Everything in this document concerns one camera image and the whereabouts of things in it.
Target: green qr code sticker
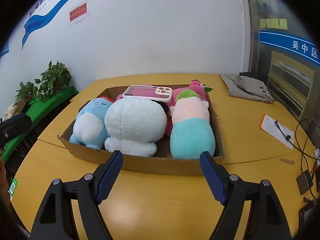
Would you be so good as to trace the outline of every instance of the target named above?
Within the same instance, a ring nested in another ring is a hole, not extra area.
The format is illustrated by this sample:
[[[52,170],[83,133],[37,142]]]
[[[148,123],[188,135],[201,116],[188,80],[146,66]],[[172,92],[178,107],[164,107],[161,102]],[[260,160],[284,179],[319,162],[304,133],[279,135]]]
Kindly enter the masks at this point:
[[[17,184],[18,184],[17,180],[15,178],[13,178],[13,181],[9,187],[9,194],[10,194],[11,199],[12,199],[14,191],[16,190]]]

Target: green fuzzy hair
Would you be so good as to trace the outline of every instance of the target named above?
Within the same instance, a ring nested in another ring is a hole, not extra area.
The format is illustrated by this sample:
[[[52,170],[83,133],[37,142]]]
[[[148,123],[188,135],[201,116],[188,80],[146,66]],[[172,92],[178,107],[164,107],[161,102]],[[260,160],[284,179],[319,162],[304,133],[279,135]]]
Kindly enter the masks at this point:
[[[200,96],[199,96],[196,92],[194,92],[193,90],[191,90],[191,89],[186,89],[186,90],[181,91],[181,92],[178,94],[178,96],[177,96],[177,98],[176,98],[176,102],[177,102],[179,99],[181,99],[181,98],[191,98],[191,97],[198,97],[198,98],[200,98]]]

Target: human hand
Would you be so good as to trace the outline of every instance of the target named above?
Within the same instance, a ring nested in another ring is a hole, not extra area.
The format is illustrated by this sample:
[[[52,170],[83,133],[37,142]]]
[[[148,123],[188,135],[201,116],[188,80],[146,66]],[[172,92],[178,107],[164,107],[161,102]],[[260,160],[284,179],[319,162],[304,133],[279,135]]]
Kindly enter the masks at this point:
[[[9,189],[9,185],[6,179],[4,161],[2,157],[0,157],[0,197],[9,206],[10,195],[9,195],[8,189]]]

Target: gray cloth bag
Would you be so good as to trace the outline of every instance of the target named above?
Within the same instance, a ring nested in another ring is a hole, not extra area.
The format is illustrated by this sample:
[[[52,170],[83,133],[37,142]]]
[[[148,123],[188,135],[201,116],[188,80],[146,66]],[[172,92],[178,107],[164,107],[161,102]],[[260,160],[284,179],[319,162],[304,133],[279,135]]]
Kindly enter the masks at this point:
[[[228,87],[228,95],[264,103],[272,103],[267,86],[260,80],[240,76],[239,74],[220,74],[220,78]]]

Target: silver screw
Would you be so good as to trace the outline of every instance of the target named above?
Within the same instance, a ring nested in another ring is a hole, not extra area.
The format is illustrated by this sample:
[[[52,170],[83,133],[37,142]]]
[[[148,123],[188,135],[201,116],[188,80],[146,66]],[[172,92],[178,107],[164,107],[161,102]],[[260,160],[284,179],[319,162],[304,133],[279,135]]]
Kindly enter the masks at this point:
[[[52,184],[53,185],[57,185],[57,184],[59,184],[60,183],[60,179],[54,179],[53,181],[52,181]]]
[[[262,184],[265,185],[265,186],[269,186],[269,185],[270,185],[270,181],[267,180],[267,179],[264,179],[264,180],[262,181]]]
[[[230,175],[230,179],[231,179],[232,181],[237,181],[237,180],[239,179],[239,177],[238,177],[237,175],[235,175],[235,174],[231,174],[231,175]]]
[[[93,175],[91,174],[91,173],[88,173],[88,174],[86,174],[85,176],[84,176],[84,179],[85,180],[90,180],[90,179],[92,179],[93,178]]]

